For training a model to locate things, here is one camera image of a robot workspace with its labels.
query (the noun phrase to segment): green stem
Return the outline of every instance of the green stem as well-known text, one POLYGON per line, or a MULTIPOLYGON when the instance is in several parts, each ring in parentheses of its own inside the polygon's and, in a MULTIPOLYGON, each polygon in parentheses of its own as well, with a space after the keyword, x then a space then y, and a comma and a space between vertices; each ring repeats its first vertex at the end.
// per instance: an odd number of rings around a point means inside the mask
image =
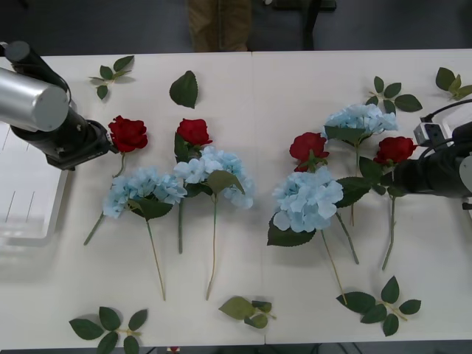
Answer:
POLYGON ((213 268, 212 276, 209 278, 208 289, 206 290, 206 300, 209 299, 209 293, 212 290, 213 277, 215 276, 215 260, 216 260, 216 203, 218 202, 218 196, 215 196, 213 201, 213 268))
POLYGON ((333 265, 334 274, 336 275, 336 279, 338 280, 339 288, 341 289, 342 298, 344 300, 344 303, 347 305, 346 296, 344 295, 344 291, 342 290, 341 280, 339 280, 338 271, 336 270, 336 266, 334 265, 333 258, 331 257, 330 249, 327 247, 325 233, 323 232, 323 230, 322 230, 322 237, 323 237, 324 246, 326 247, 327 255, 330 256, 331 264, 333 265))
POLYGON ((146 225, 147 225, 147 231, 149 232, 150 242, 153 245, 154 260, 156 261, 157 273, 159 274, 159 282, 161 283, 162 299, 164 299, 164 301, 165 301, 164 283, 162 282, 161 269, 159 268, 159 262, 157 260, 156 247, 154 247, 153 233, 150 230, 149 221, 146 221, 146 225))
POLYGON ((102 222, 103 218, 104 218, 104 214, 103 212, 100 214, 100 217, 98 218, 97 222, 95 223, 93 229, 90 231, 90 233, 88 234, 88 237, 86 239, 86 241, 83 243, 84 246, 87 246, 91 240, 91 238, 94 236, 95 232, 97 231, 98 229, 98 226, 100 225, 100 223, 102 222))
POLYGON ((386 264, 389 261, 390 252, 392 252, 393 247, 393 240, 394 240, 394 228, 395 228, 395 199, 396 197, 390 196, 392 199, 392 214, 390 215, 390 245, 389 249, 386 252, 385 260, 382 265, 382 270, 384 271, 386 268, 386 264))
POLYGON ((357 254, 355 253, 353 240, 351 239, 351 237, 349 235, 349 232, 347 231, 346 226, 344 225, 344 223, 341 219, 341 216, 338 212, 336 212, 336 217, 338 218, 339 223, 341 224, 342 229, 344 230, 344 233, 347 236, 347 240, 349 241, 349 246, 351 246, 351 251, 353 252, 354 262, 355 262, 355 264, 359 264, 359 259, 357 258, 357 254))

